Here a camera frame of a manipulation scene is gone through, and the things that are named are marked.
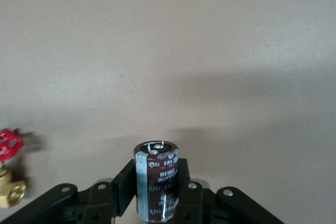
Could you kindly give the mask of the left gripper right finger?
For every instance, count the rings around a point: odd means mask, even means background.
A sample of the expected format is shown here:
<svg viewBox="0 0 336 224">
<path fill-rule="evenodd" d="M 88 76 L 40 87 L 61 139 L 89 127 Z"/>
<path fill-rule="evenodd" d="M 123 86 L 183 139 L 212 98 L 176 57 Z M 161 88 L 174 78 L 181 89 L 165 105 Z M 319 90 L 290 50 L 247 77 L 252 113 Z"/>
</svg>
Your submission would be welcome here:
<svg viewBox="0 0 336 224">
<path fill-rule="evenodd" d="M 191 179 L 185 158 L 178 160 L 178 184 L 173 223 L 282 223 L 236 187 L 213 192 Z"/>
</svg>

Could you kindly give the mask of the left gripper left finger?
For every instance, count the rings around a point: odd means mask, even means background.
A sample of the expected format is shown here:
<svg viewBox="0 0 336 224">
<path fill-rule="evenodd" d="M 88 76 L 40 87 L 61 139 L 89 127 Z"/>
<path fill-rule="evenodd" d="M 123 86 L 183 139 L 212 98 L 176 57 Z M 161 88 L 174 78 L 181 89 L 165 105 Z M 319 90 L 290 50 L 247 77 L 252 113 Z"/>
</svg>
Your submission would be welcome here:
<svg viewBox="0 0 336 224">
<path fill-rule="evenodd" d="M 86 190 L 59 184 L 1 223 L 114 223 L 136 194 L 134 160 L 111 181 L 99 181 Z"/>
</svg>

